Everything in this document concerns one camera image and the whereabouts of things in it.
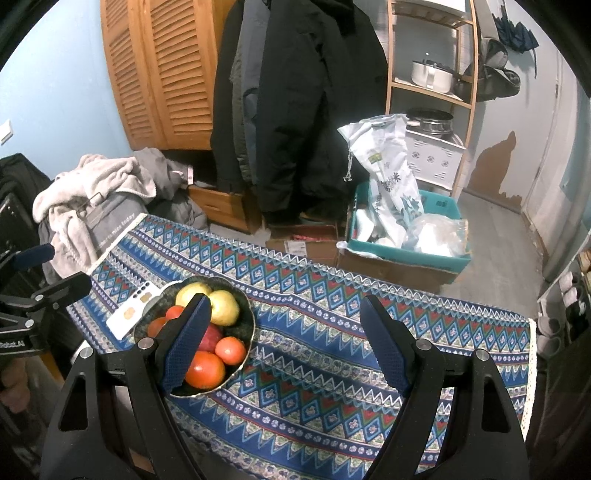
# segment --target pot handle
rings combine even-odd
[[[435,81],[435,72],[437,69],[427,67],[427,85],[426,87],[433,90],[433,82]]]

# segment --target red apple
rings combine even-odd
[[[222,331],[210,323],[197,350],[214,353],[217,343],[222,339]]]

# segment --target gray bag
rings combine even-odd
[[[111,193],[88,213],[85,207],[86,204],[78,210],[78,216],[85,221],[97,257],[107,251],[140,213],[148,213],[143,200],[131,193]]]
[[[486,102],[517,95],[521,87],[521,79],[513,70],[505,68],[509,54],[506,47],[499,41],[491,9],[486,0],[475,0],[474,7],[480,37],[476,101]],[[471,63],[464,75],[471,77],[473,71],[474,63]],[[454,92],[465,102],[470,102],[472,84],[459,81]]]

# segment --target orange tomato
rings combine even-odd
[[[148,336],[156,338],[156,336],[160,333],[160,330],[162,330],[162,327],[167,321],[168,320],[166,319],[166,317],[158,317],[157,319],[152,320],[148,325]]]
[[[192,387],[211,390],[220,386],[225,376],[226,367],[217,355],[197,351],[185,375],[185,380]]]
[[[216,355],[226,365],[239,365],[246,358],[246,347],[236,337],[225,337],[217,343]]]
[[[170,307],[168,310],[166,310],[166,320],[173,320],[173,319],[177,319],[181,316],[181,313],[183,312],[184,307],[180,306],[180,305],[174,305],[172,307]]]

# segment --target yellow apple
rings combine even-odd
[[[240,307],[234,295],[226,290],[216,290],[208,296],[212,303],[212,323],[223,327],[234,325],[240,314]]]
[[[174,304],[180,305],[181,307],[186,307],[196,293],[203,293],[204,295],[209,295],[211,292],[212,289],[209,286],[205,285],[205,283],[190,283],[189,285],[185,285],[178,291],[177,298]]]

